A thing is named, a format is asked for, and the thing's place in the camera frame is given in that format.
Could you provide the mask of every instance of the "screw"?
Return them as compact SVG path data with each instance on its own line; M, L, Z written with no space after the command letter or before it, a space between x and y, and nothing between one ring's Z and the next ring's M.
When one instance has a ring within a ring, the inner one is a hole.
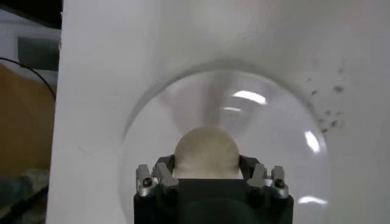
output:
M275 180L275 187L277 188L284 188L285 182L282 179L276 179Z
M152 184L153 184L153 180L152 180L150 177L147 177L147 178L145 178L145 179L142 181L142 185L143 185L144 187L150 187Z

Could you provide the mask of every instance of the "wire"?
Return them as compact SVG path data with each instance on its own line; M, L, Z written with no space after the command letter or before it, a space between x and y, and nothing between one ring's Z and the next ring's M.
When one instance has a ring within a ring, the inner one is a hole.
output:
M22 67L22 68L26 68L26 69L32 71L32 72L33 72L35 75L37 75L37 76L42 80L42 82L49 88L51 94L53 95L54 101L55 101L55 93L54 93L53 89L50 87L50 85L47 83L47 81L46 81L39 73L37 73L34 69L32 69L32 68L30 68L30 67L28 67L28 66L26 66L26 65L22 65L21 63L19 63L19 62L17 62L17 61L14 61L14 60L11 60L11 59L8 59L8 58L0 57L0 60L12 62L12 63L14 63L14 64L19 65L19 66Z

